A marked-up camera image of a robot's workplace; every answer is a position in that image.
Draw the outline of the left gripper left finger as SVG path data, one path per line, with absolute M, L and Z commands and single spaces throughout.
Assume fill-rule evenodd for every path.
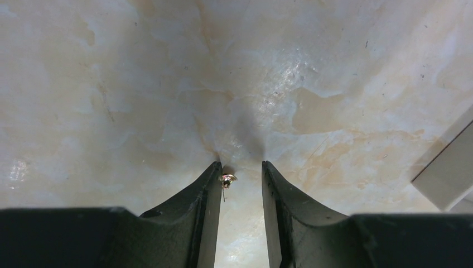
M 140 216 L 122 207 L 1 210 L 2 267 L 213 267 L 223 169 Z

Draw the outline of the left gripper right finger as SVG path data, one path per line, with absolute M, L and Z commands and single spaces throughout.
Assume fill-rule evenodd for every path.
M 339 213 L 262 162 L 271 267 L 471 267 L 472 215 Z

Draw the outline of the small gold stud earring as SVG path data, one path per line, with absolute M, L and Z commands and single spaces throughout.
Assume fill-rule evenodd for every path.
M 233 174 L 223 174 L 221 176 L 221 197 L 223 202 L 226 202 L 225 191 L 228 190 L 232 183 L 237 181 L 238 178 Z

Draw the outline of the beige compartment jewelry tray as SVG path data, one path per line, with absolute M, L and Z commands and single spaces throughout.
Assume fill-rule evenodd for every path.
M 472 106 L 418 159 L 411 184 L 438 210 L 472 213 Z

